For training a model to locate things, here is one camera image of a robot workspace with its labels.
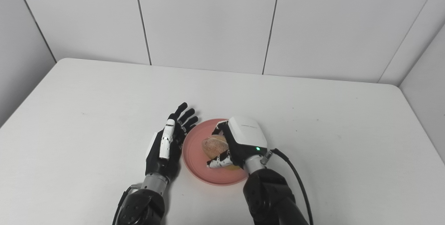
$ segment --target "white wall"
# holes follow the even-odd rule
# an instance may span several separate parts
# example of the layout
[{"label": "white wall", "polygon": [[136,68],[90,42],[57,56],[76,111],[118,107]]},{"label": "white wall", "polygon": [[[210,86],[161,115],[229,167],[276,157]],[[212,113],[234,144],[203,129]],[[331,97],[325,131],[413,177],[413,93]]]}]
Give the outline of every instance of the white wall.
[{"label": "white wall", "polygon": [[445,21],[445,0],[428,0],[378,81],[400,85]]},{"label": "white wall", "polygon": [[445,0],[278,0],[268,46],[275,0],[27,2],[56,59],[395,85],[445,20]]},{"label": "white wall", "polygon": [[137,0],[26,0],[57,60],[149,64]]},{"label": "white wall", "polygon": [[377,82],[425,2],[278,0],[264,73]]},{"label": "white wall", "polygon": [[400,88],[445,162],[445,26]]},{"label": "white wall", "polygon": [[54,64],[24,0],[0,0],[0,126]]},{"label": "white wall", "polygon": [[140,0],[153,65],[262,73],[275,0]]}]

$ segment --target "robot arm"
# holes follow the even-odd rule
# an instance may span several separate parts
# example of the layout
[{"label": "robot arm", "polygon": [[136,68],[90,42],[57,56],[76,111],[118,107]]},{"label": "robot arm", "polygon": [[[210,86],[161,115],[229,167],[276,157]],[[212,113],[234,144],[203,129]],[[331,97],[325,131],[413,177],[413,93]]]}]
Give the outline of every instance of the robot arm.
[{"label": "robot arm", "polygon": [[122,195],[113,225],[159,225],[165,213],[163,194],[176,177],[184,138],[195,126],[195,110],[181,104],[171,114],[163,130],[153,136],[146,158],[145,179],[131,185]]},{"label": "robot arm", "polygon": [[213,134],[224,135],[229,150],[207,166],[233,163],[249,173],[243,192],[256,225],[307,225],[286,179],[265,166],[274,150],[267,152],[266,138],[256,121],[235,116],[218,123]]}]

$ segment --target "white table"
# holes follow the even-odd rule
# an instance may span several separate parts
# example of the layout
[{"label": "white table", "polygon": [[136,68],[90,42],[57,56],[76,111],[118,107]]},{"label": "white table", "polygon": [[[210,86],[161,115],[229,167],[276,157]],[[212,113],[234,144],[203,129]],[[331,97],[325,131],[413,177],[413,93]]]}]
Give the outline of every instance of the white table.
[{"label": "white table", "polygon": [[[316,225],[445,222],[445,166],[394,86],[63,59],[0,129],[1,223],[111,224],[183,101],[200,120],[256,119],[299,171]],[[306,216],[291,170],[269,166]],[[243,184],[205,184],[181,160],[166,221],[253,224]]]}]

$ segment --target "bread roll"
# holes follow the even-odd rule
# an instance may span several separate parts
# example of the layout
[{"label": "bread roll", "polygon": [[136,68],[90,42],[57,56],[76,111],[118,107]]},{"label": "bread roll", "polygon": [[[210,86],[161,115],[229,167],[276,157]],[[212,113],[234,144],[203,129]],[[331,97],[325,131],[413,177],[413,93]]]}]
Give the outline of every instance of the bread roll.
[{"label": "bread roll", "polygon": [[[214,159],[227,149],[229,149],[229,145],[227,144],[226,138],[222,135],[211,135],[202,141],[202,150],[210,159]],[[235,165],[230,165],[225,168],[229,170],[240,169],[240,167]]]}]

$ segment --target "pink plate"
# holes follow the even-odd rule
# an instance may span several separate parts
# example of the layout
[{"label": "pink plate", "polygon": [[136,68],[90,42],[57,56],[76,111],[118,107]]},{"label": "pink plate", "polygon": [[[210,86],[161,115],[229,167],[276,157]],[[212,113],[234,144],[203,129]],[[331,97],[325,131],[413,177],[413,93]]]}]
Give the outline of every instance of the pink plate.
[{"label": "pink plate", "polygon": [[202,141],[211,136],[216,124],[227,119],[210,119],[194,127],[184,140],[183,159],[189,171],[196,178],[208,184],[227,186],[247,177],[243,169],[208,168],[209,157],[202,150]]}]

